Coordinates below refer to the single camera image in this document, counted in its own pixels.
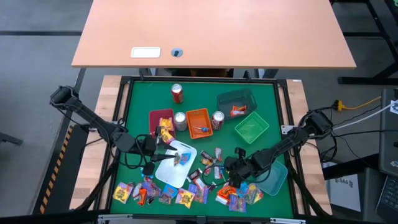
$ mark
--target red soda can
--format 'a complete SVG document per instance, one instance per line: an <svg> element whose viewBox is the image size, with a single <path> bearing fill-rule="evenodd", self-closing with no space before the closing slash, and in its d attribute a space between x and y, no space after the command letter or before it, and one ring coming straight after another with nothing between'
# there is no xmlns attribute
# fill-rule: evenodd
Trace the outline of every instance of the red soda can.
<svg viewBox="0 0 398 224"><path fill-rule="evenodd" d="M182 95L182 86L178 83L172 86L172 95L174 103L182 103L184 101L184 97Z"/></svg>
<svg viewBox="0 0 398 224"><path fill-rule="evenodd" d="M224 113L221 111L216 111L211 116L211 127L213 130L218 131L221 130L224 123Z"/></svg>

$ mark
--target plastic tray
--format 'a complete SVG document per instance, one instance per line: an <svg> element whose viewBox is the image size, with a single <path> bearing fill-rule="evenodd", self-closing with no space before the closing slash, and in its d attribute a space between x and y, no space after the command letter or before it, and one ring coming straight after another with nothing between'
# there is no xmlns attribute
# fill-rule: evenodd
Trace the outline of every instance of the plastic tray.
<svg viewBox="0 0 398 224"><path fill-rule="evenodd" d="M213 135L213 129L211 128L209 120L209 112L206 108L187 111L187 120L189 135L192 139L204 138ZM203 132L194 127L208 128L209 131Z"/></svg>
<svg viewBox="0 0 398 224"><path fill-rule="evenodd" d="M231 117L232 106L247 106L247 113ZM223 112L225 120L247 116L255 109L257 103L250 89L233 90L217 96L218 110Z"/></svg>
<svg viewBox="0 0 398 224"><path fill-rule="evenodd" d="M155 137L155 129L159 126L160 118L172 118L174 127L174 112L172 109L153 110L149 112L149 131L152 137ZM169 131L169 133L175 138L175 127L174 131Z"/></svg>
<svg viewBox="0 0 398 224"><path fill-rule="evenodd" d="M240 122L235 130L247 143L252 144L268 127L269 124L253 112Z"/></svg>
<svg viewBox="0 0 398 224"><path fill-rule="evenodd" d="M271 172L269 174L269 177L267 180L264 182L258 183L257 186L265 193L275 196L278 194L280 188L282 187L282 184L285 182L285 179L287 177L287 168L283 164L281 164L278 161L275 161L271 165L271 170L261 174L259 177L257 177L257 181L260 181L268 175L268 172Z"/></svg>

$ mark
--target white plate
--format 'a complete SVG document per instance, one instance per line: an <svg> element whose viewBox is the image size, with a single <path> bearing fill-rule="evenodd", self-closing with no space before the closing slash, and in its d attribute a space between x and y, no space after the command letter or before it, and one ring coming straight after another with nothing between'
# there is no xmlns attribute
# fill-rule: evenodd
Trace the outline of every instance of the white plate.
<svg viewBox="0 0 398 224"><path fill-rule="evenodd" d="M170 143L171 146L177 149L173 151L168 149L166 155L174 155L176 152L181 156L183 153L191 153L191 158L185 165L177 164L174 165L174 159L162 160L158 166L155 176L158 180L170 184L175 188L181 188L187 178L189 170L197 156L197 150L187 144L180 141L174 140Z"/></svg>

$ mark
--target light blue container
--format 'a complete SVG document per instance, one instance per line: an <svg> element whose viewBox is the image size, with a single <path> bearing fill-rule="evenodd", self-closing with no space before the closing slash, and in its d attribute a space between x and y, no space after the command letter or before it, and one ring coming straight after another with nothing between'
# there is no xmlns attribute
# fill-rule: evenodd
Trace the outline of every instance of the light blue container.
<svg viewBox="0 0 398 224"><path fill-rule="evenodd" d="M267 177L268 172L271 172L268 179L264 182L258 183L257 186L265 193L275 196L278 194L282 184L287 177L287 168L278 161L271 165L271 170L261 174L257 177L257 181L263 180Z"/></svg>

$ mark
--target wooden workbench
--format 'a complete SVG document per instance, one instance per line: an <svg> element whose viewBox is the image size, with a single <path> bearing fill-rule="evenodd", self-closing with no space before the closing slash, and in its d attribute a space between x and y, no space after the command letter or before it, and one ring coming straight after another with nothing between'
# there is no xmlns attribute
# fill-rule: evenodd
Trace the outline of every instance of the wooden workbench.
<svg viewBox="0 0 398 224"><path fill-rule="evenodd" d="M133 47L160 47L160 57L132 58ZM72 66L356 65L329 0L94 0Z"/></svg>
<svg viewBox="0 0 398 224"><path fill-rule="evenodd" d="M100 115L103 119L111 121L116 104L116 98L119 91L121 77L120 76L105 76L103 84L99 93L95 113ZM302 82L300 80L287 80L289 98L292 107L294 121L297 124L300 118L308 111L307 101ZM119 118L122 117L124 106L127 98L128 85L125 86L122 103L119 113ZM284 115L284 123L287 122L287 110L285 107L284 92L279 89L280 100L282 105L282 113ZM98 139L98 133L89 133L88 142ZM104 153L106 150L106 143L99 141L86 147L81 161L78 178L76 180L75 190L73 192L70 208L76 208L84 199L90 194L95 185L98 183L101 166L103 164ZM322 208L331 214L330 202L326 192L325 181L323 179L322 167L320 164L318 151L313 146L305 144L301 150L302 168L305 177L305 183L309 191L314 196L315 200L322 206ZM108 192L108 185L104 187L100 208L105 207L106 193ZM298 187L295 188L298 210L303 213L302 198Z"/></svg>

